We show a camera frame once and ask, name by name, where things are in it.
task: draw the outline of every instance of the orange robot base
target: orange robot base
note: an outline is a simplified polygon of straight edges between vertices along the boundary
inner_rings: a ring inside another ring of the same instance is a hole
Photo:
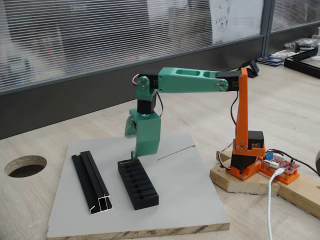
[[[274,174],[275,170],[276,169],[274,169],[268,165],[265,165],[263,163],[260,164],[260,171],[263,172],[264,174],[267,174],[270,177]],[[294,180],[296,180],[299,176],[300,176],[300,174],[298,173],[298,170],[296,169],[291,174],[284,172],[283,174],[276,176],[274,179],[281,182],[281,183],[289,185]]]
[[[256,161],[254,164],[251,164],[250,166],[248,166],[247,168],[245,168],[243,170],[239,170],[234,166],[230,166],[230,167],[231,167],[231,170],[226,169],[226,172],[231,174],[232,176],[236,177],[237,179],[242,180],[242,181],[250,178],[251,176],[253,176],[254,174],[256,174],[259,171],[261,171],[264,174],[267,174],[270,177],[275,172],[274,168],[267,166],[263,163],[260,163],[258,161]],[[300,176],[300,174],[298,173],[298,170],[296,169],[291,174],[284,172],[283,174],[276,176],[275,180],[277,180],[281,183],[284,183],[286,185],[289,185],[294,180],[296,180],[299,176]]]
[[[252,175],[255,175],[260,170],[260,162],[255,162],[254,164],[251,164],[250,166],[246,167],[243,170],[239,170],[238,168],[234,166],[230,166],[231,170],[226,170],[227,173],[233,175],[234,177],[244,181],[248,178],[250,178]]]

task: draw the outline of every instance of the green robotic arm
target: green robotic arm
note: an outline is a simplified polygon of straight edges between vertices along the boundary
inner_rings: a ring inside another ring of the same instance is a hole
[[[204,93],[238,90],[241,71],[205,71],[164,67],[138,75],[137,109],[131,109],[126,121],[125,136],[136,135],[134,158],[155,154],[158,151],[161,118],[154,112],[157,92]]]

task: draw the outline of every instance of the black holder block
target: black holder block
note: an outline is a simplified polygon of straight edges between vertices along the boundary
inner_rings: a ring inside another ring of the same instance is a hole
[[[245,156],[245,155],[232,154],[231,166],[235,167],[239,170],[244,170],[245,168],[254,164],[256,162],[256,158],[257,157],[255,157],[255,156]]]
[[[118,170],[134,210],[159,205],[159,196],[139,159],[118,161]]]

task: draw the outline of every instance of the usb cable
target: usb cable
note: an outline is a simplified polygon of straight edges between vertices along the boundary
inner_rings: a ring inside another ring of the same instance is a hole
[[[274,180],[274,178],[276,176],[279,176],[281,174],[283,174],[285,171],[284,168],[280,167],[278,168],[274,174],[272,175],[272,177],[269,180],[269,184],[268,184],[268,212],[267,212],[267,220],[268,220],[268,231],[269,231],[269,240],[273,240],[272,238],[272,230],[271,230],[271,223],[270,223],[270,208],[271,208],[271,183]]]

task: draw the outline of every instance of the robotic arm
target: robotic arm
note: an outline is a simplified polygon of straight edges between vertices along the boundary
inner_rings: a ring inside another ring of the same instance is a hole
[[[131,109],[126,121],[125,136],[136,135],[133,157],[155,154],[161,133],[161,117],[154,112],[159,93],[204,93],[239,91],[236,136],[231,159],[232,175],[245,180],[250,177],[257,157],[265,156],[262,131],[248,131],[248,70],[218,72],[164,67],[138,75],[137,109]]]

